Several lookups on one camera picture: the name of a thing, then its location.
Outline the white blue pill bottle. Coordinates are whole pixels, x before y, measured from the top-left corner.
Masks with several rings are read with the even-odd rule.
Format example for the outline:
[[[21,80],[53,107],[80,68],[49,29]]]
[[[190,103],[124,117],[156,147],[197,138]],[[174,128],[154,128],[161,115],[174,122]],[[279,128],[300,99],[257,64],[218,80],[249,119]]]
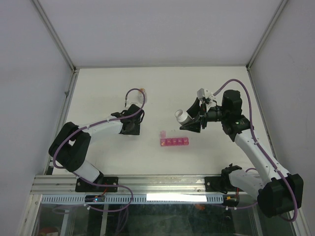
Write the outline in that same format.
[[[192,120],[187,111],[177,110],[175,112],[175,118],[180,125],[184,125]]]

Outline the pink pill organizer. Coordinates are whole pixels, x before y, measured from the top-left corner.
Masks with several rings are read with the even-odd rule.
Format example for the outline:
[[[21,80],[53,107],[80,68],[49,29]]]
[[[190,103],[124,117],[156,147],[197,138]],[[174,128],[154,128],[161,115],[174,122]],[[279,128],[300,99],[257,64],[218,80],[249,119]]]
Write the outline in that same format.
[[[176,146],[188,146],[188,137],[168,137],[165,131],[160,131],[160,146],[161,147],[176,147]]]

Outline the clear glass pill bottle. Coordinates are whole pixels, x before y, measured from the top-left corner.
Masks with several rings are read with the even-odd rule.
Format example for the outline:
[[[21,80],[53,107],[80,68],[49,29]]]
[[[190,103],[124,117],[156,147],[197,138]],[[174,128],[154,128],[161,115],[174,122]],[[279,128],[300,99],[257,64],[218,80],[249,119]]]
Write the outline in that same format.
[[[148,97],[147,97],[146,91],[142,92],[142,91],[139,90],[139,92],[138,92],[138,100],[139,100],[139,103],[141,103],[141,104],[147,103]]]

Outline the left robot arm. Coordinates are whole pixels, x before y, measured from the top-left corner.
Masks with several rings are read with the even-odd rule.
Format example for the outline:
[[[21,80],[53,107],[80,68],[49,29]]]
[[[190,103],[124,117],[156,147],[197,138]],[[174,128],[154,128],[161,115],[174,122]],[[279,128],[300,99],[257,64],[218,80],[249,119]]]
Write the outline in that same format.
[[[97,191],[102,188],[103,173],[86,160],[92,142],[110,135],[140,135],[140,124],[145,112],[132,104],[122,112],[115,112],[102,121],[78,126],[67,122],[51,144],[48,153],[62,168],[86,180],[86,185]]]

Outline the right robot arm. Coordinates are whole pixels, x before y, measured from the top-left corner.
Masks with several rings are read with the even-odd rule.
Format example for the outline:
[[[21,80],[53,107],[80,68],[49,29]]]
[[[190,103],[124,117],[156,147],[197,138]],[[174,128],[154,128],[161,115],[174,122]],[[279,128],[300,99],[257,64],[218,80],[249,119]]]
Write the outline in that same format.
[[[220,122],[224,133],[246,154],[259,174],[254,177],[242,167],[230,164],[210,184],[212,189],[224,194],[235,188],[245,191],[269,218],[289,211],[297,214],[302,205],[304,182],[299,174],[292,175],[264,150],[251,121],[242,114],[242,104],[237,90],[226,90],[221,105],[217,105],[212,94],[200,89],[193,105],[186,111],[177,110],[175,117],[180,130],[195,133],[200,133],[209,122]]]

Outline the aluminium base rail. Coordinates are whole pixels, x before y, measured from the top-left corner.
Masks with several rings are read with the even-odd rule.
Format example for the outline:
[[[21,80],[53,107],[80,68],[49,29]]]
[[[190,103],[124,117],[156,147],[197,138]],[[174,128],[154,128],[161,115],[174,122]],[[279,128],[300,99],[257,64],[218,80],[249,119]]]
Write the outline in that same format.
[[[220,194],[212,188],[219,175],[118,175],[118,185],[134,194]],[[75,175],[36,175],[31,194],[78,194]]]

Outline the left aluminium frame post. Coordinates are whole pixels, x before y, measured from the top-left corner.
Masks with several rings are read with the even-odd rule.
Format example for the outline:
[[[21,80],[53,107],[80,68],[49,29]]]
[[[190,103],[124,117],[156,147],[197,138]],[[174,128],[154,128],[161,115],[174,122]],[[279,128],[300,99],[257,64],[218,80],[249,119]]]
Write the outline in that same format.
[[[34,6],[36,12],[38,13],[41,21],[43,22],[45,28],[47,29],[48,33],[50,34],[52,40],[54,41],[58,51],[60,52],[61,56],[63,57],[64,61],[66,62],[67,66],[73,72],[76,70],[76,66],[74,65],[72,59],[70,58],[68,52],[66,51],[60,37],[58,36],[54,26],[52,25],[47,13],[45,12],[41,2],[39,0],[30,0],[32,5]]]

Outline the aluminium frame post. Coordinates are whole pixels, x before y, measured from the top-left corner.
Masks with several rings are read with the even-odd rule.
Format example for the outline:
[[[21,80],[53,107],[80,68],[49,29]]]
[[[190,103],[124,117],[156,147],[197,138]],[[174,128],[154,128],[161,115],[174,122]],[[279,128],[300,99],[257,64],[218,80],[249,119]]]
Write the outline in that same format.
[[[258,57],[263,45],[265,44],[266,40],[269,37],[269,34],[271,33],[272,29],[274,28],[276,22],[278,21],[279,17],[281,16],[284,8],[286,7],[288,3],[288,0],[281,0],[278,4],[275,12],[273,13],[266,29],[264,30],[257,46],[255,47],[254,52],[252,53],[252,56],[250,57],[248,63],[246,64],[246,69],[250,71],[251,67],[253,66],[256,58]]]
[[[68,52],[66,51],[60,37],[58,36],[54,26],[52,25],[47,13],[45,12],[41,2],[39,0],[30,0],[32,5],[34,6],[36,12],[38,13],[41,21],[43,22],[45,28],[47,29],[48,33],[50,34],[52,40],[54,41],[58,51],[60,52],[61,56],[63,57],[64,61],[66,62],[67,66],[73,72],[76,70],[76,66],[74,65],[72,59],[70,58]]]

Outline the right aluminium frame post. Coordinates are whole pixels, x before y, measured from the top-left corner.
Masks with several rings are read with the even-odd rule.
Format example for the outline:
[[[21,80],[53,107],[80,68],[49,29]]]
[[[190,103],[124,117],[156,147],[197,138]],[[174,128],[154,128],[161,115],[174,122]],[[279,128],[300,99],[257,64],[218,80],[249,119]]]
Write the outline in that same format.
[[[265,44],[266,40],[269,37],[269,34],[271,33],[272,29],[274,28],[276,22],[278,21],[279,17],[281,16],[284,8],[286,7],[288,3],[288,0],[281,0],[278,4],[275,12],[273,13],[266,29],[264,30],[257,46],[255,47],[254,52],[252,53],[252,56],[250,57],[248,63],[246,64],[246,69],[250,71],[251,67],[253,66],[256,58],[258,57],[263,45]]]

